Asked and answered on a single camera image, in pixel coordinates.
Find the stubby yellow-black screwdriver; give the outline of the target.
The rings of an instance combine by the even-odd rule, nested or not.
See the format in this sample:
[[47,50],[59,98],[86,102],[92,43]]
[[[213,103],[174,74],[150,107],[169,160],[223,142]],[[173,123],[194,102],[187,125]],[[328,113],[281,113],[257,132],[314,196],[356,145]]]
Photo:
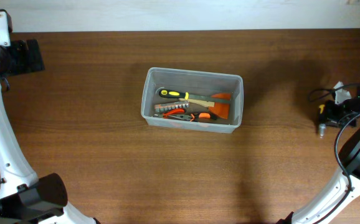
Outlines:
[[319,105],[319,113],[318,113],[318,134],[320,138],[324,137],[324,132],[326,129],[325,125],[325,115],[324,115],[325,105]]

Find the orange scraper wooden handle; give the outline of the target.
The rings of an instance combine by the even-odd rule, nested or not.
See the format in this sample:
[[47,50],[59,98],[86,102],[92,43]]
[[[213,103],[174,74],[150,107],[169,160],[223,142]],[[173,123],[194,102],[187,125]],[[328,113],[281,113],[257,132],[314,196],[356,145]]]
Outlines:
[[183,98],[180,98],[181,101],[189,101],[190,103],[195,103],[197,105],[206,107],[209,109],[209,111],[216,116],[222,118],[222,119],[228,119],[229,117],[229,110],[230,110],[230,104],[225,103],[215,103],[211,101],[202,101],[202,100],[185,100]]

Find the orange black needle-nose pliers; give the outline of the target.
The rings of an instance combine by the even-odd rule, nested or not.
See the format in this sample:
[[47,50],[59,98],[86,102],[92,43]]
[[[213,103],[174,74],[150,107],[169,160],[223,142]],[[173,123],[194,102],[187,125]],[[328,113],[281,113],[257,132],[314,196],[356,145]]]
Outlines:
[[171,114],[168,118],[189,122],[209,122],[217,120],[217,116],[210,113]]

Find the file with yellow-black handle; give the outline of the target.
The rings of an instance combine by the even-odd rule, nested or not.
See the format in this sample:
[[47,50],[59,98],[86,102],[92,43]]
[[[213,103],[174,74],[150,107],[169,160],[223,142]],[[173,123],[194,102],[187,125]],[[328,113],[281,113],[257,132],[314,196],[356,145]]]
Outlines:
[[162,98],[183,98],[185,100],[202,100],[202,101],[211,101],[215,103],[225,103],[230,104],[231,95],[228,94],[216,94],[211,96],[204,96],[204,95],[194,95],[189,92],[181,92],[181,91],[174,91],[168,89],[161,89],[158,91],[158,95]]

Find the orange socket bit holder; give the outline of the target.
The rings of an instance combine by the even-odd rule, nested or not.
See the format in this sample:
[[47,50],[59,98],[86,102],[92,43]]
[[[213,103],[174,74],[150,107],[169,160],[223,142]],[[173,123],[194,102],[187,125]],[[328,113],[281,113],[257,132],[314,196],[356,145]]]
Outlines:
[[176,101],[173,103],[164,103],[154,105],[154,110],[157,113],[175,110],[175,109],[186,109],[189,107],[189,101]]

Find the small red-handled pliers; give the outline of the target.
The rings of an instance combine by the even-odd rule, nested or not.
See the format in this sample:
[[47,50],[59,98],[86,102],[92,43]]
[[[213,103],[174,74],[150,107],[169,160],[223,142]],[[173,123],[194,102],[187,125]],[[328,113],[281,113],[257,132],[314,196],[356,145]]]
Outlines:
[[182,108],[176,108],[170,111],[166,111],[162,114],[154,114],[153,117],[155,118],[167,118],[169,115],[175,115],[175,114],[184,114],[186,112],[185,109]]

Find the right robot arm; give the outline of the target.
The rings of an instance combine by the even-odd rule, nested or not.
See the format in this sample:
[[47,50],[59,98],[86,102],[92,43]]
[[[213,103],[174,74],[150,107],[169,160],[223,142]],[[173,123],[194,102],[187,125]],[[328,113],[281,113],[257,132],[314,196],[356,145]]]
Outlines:
[[334,140],[338,168],[312,201],[279,223],[329,223],[360,196],[360,82],[355,87],[356,96],[351,96],[349,85],[342,82],[323,90],[332,100],[319,106],[317,132],[323,136],[326,127],[339,128]]

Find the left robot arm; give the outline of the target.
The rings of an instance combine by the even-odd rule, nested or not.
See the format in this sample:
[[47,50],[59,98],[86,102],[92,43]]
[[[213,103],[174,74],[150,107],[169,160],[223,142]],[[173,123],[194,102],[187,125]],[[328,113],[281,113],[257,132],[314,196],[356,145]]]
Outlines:
[[43,70],[35,39],[0,45],[0,224],[98,223],[69,202],[58,174],[37,176],[23,155],[7,117],[1,83],[11,75]]

